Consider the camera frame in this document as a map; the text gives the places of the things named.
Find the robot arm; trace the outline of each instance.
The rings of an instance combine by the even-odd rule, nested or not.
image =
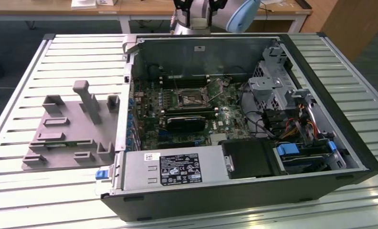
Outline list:
[[[228,32],[244,32],[254,20],[259,2],[260,0],[173,0],[176,26],[180,27],[175,34],[210,33],[211,25]]]

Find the white sticker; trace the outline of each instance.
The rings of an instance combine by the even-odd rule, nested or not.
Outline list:
[[[206,46],[195,46],[195,52],[203,52],[206,50]]]
[[[116,11],[99,11],[99,13],[104,13],[104,14],[116,14]]]
[[[160,153],[148,153],[144,154],[144,161],[159,161]]]

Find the blue release latch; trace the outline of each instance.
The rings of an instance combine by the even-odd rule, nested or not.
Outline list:
[[[330,147],[330,150],[331,150],[331,152],[334,152],[338,148],[337,148],[337,145],[335,145],[335,143],[333,142],[333,141],[329,141],[327,142],[327,145],[329,145],[329,147]]]
[[[279,156],[299,154],[298,146],[294,143],[282,144],[280,146],[276,147],[276,151]]]
[[[108,179],[108,170],[99,170],[99,171],[95,173],[95,179],[96,179],[96,180]]]

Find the sticker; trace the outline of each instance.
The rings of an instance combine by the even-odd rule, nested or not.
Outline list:
[[[116,11],[99,11],[99,13],[103,13],[103,14],[117,14]]]
[[[198,154],[159,157],[161,185],[183,185],[202,182]]]
[[[203,52],[206,50],[206,46],[195,46],[195,52]]]
[[[160,153],[144,154],[144,161],[157,161],[160,156],[161,156]]]

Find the blue drive latch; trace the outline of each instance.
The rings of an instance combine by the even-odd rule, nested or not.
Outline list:
[[[279,145],[276,151],[279,156],[299,154],[298,146],[294,143]]]

